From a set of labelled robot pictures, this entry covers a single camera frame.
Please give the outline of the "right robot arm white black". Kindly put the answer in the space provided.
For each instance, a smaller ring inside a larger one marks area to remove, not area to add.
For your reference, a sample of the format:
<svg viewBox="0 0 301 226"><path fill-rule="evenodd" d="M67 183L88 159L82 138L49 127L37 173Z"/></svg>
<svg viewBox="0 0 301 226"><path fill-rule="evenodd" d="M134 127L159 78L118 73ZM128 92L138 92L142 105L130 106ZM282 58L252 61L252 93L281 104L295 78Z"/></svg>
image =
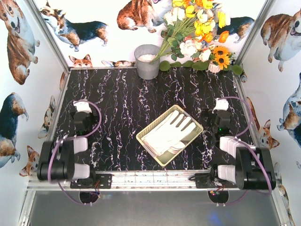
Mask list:
<svg viewBox="0 0 301 226"><path fill-rule="evenodd" d="M231 114L228 112L229 99L244 103L249 114L247 127L234 136L229 133L231 122ZM276 187L276 178L269 149L253 146L239 139L252 125L252 111L248 103L239 97L217 98L215 107L208 111L208 117L219 149L235 160L234 165L214 165L209 173L210 180L228 181L241 190L266 190L266 194L271 194Z"/></svg>

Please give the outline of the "pale green plastic storage basket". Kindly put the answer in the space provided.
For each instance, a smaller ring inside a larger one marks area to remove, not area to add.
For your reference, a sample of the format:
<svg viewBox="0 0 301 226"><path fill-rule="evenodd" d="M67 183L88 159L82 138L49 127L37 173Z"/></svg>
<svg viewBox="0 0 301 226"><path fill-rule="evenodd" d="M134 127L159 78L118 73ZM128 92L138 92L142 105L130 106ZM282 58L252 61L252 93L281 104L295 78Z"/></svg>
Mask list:
<svg viewBox="0 0 301 226"><path fill-rule="evenodd" d="M203 126L173 105L136 135L143 148L165 167L203 132Z"/></svg>

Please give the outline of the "white grey glove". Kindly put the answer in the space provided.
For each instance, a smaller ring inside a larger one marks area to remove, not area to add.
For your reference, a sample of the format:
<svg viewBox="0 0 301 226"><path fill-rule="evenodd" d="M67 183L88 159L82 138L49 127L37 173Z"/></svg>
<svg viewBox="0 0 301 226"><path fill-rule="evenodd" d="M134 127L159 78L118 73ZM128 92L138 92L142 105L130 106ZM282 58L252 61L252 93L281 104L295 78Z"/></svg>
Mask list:
<svg viewBox="0 0 301 226"><path fill-rule="evenodd" d="M152 151L160 156L173 148L181 150L185 144L181 141L188 136L196 127L192 118L174 110L159 125L146 134L142 141Z"/></svg>

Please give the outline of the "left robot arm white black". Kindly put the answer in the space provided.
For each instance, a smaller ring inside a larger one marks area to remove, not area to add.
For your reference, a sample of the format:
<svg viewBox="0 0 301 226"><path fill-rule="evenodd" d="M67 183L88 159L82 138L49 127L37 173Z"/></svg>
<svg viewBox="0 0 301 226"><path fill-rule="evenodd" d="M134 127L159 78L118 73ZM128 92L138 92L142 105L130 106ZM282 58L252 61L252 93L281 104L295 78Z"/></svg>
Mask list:
<svg viewBox="0 0 301 226"><path fill-rule="evenodd" d="M75 181L90 177L89 165L75 163L74 155L87 150L87 138L99 129L102 115L96 104L88 100L74 101L73 106L76 108L72 116L75 135L62 138L56 143L43 143L37 168L40 181Z"/></svg>

